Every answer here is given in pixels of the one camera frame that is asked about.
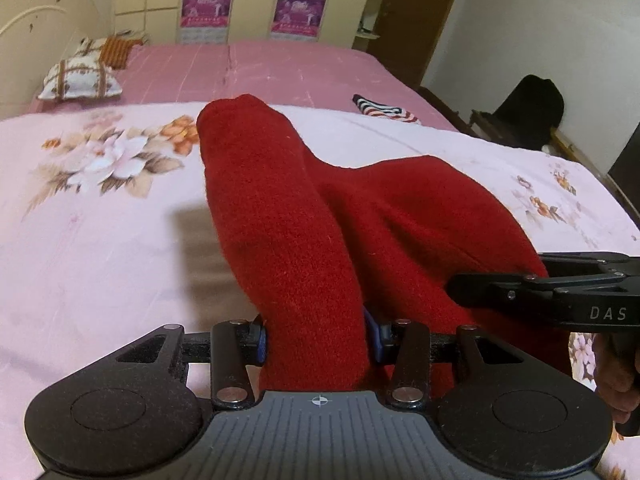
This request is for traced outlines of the right human hand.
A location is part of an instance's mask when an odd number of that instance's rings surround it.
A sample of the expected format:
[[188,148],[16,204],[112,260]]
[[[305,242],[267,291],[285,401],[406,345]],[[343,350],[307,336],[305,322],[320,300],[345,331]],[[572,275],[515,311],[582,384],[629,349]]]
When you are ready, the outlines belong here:
[[614,422],[626,424],[639,406],[639,390],[634,386],[634,374],[639,371],[639,352],[634,356],[634,366],[630,366],[612,352],[610,337],[605,334],[594,336],[592,348],[596,356],[597,394],[608,404]]

